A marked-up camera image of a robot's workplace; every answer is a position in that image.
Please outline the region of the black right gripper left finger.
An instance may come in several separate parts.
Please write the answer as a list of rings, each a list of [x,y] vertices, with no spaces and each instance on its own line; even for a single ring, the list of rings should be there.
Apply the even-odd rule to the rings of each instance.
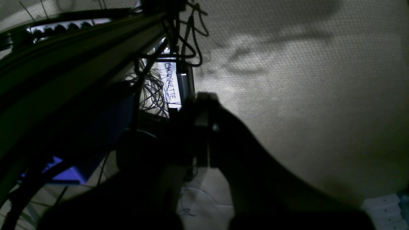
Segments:
[[[177,214],[187,171],[205,165],[205,94],[189,97],[157,135],[126,134],[119,172],[47,211],[40,230],[182,230]]]

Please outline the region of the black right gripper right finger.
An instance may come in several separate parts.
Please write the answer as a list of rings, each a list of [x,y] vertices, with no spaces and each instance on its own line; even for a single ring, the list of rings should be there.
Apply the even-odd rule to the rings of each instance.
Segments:
[[[369,216],[309,185],[282,166],[247,126],[205,93],[208,164],[227,179],[230,230],[373,230]]]

